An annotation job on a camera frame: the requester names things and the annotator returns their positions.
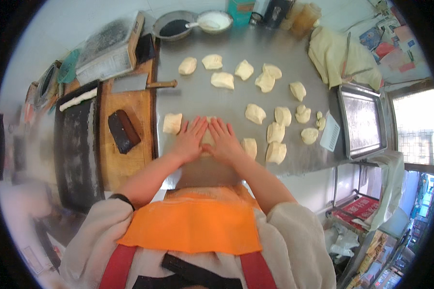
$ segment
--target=black canister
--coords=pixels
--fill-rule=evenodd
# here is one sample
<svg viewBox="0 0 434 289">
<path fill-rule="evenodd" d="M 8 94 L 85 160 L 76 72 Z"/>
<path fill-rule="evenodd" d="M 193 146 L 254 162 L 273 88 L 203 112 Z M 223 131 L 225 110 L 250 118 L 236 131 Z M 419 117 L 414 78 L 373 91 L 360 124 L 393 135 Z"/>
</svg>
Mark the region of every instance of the black canister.
<svg viewBox="0 0 434 289">
<path fill-rule="evenodd" d="M 293 3 L 294 0 L 270 0 L 264 15 L 265 25 L 268 28 L 278 28 Z"/>
</svg>

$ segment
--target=wooden cutting board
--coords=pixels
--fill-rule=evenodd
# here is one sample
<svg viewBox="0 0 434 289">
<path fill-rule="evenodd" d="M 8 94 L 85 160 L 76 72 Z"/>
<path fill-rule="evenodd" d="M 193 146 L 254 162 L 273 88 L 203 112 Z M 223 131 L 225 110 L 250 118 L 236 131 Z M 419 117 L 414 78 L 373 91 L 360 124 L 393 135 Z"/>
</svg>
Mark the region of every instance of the wooden cutting board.
<svg viewBox="0 0 434 289">
<path fill-rule="evenodd" d="M 148 73 L 147 83 L 155 82 L 155 59 L 137 65 L 130 74 Z M 100 161 L 104 190 L 115 192 L 126 180 L 149 164 L 154 156 L 154 118 L 155 89 L 111 93 L 114 79 L 103 83 L 100 111 Z M 75 80 L 65 89 L 65 94 L 78 87 Z M 119 153 L 114 138 L 109 130 L 108 117 L 117 110 L 124 110 L 141 142 L 127 154 Z"/>
</svg>

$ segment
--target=red strap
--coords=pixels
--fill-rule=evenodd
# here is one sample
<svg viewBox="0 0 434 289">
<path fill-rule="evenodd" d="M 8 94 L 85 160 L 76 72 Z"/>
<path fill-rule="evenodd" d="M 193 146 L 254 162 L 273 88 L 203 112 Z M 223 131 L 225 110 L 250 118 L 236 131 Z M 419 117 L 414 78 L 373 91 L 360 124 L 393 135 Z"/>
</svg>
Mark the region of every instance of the red strap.
<svg viewBox="0 0 434 289">
<path fill-rule="evenodd" d="M 136 247 L 118 245 L 111 255 L 99 289 L 124 289 Z M 249 289 L 276 289 L 272 273 L 260 252 L 240 256 L 244 278 Z"/>
<path fill-rule="evenodd" d="M 124 289 L 136 247 L 118 245 L 109 258 L 99 289 Z"/>
<path fill-rule="evenodd" d="M 243 254 L 240 260 L 249 289 L 276 289 L 272 273 L 260 251 Z"/>
</svg>

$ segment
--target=hand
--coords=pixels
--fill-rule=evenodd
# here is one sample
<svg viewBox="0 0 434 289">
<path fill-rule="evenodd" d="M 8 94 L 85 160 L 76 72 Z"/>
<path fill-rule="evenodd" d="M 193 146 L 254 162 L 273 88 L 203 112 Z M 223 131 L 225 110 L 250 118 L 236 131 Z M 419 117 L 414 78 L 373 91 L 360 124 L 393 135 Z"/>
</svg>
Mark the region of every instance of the hand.
<svg viewBox="0 0 434 289">
<path fill-rule="evenodd" d="M 204 132 L 207 129 L 206 118 L 196 117 L 188 127 L 188 121 L 182 123 L 182 127 L 177 135 L 177 140 L 171 150 L 171 154 L 180 159 L 181 164 L 195 160 L 202 152 L 199 146 Z"/>
<path fill-rule="evenodd" d="M 221 118 L 213 118 L 209 124 L 209 131 L 216 145 L 212 147 L 205 144 L 203 150 L 210 153 L 216 160 L 233 166 L 234 161 L 245 155 L 231 124 L 225 125 Z"/>
</svg>

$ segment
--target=knife handle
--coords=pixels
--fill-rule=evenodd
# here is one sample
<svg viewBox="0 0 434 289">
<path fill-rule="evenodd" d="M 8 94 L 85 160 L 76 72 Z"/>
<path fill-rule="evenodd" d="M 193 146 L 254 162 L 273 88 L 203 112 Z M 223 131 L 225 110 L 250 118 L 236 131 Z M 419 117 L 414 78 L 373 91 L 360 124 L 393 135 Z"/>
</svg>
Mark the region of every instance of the knife handle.
<svg viewBox="0 0 434 289">
<path fill-rule="evenodd" d="M 146 84 L 146 88 L 161 88 L 161 87 L 176 87 L 177 86 L 177 80 L 173 81 L 159 81 L 159 82 L 153 82 L 150 84 Z"/>
</svg>

